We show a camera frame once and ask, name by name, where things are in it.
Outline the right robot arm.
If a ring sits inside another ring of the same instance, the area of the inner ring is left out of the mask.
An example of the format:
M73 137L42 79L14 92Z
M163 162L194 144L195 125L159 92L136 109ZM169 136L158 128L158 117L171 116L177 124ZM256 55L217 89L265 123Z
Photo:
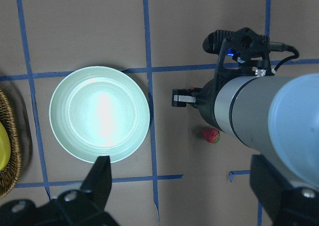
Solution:
M262 153L289 181L319 185L319 76L241 76L221 89L175 89L211 126Z

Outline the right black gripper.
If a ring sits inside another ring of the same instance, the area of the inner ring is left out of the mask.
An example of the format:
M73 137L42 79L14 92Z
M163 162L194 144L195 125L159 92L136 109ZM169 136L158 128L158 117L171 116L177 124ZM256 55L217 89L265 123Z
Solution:
M171 105L172 107L186 107L187 104L190 104L199 110L200 116L206 123L221 130L214 112L217 94L215 79L212 79L202 88L173 89Z

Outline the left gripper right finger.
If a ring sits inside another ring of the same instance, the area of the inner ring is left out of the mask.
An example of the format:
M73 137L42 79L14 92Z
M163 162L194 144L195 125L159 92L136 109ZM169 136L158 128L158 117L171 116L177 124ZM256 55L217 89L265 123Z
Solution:
M253 155L250 187L263 206L296 206L297 190L264 155Z

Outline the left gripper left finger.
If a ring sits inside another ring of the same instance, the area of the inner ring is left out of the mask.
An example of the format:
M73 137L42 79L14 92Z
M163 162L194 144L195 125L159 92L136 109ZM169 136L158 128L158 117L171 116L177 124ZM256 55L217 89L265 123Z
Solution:
M111 161L109 156L99 156L80 186L90 201L104 210L111 192Z

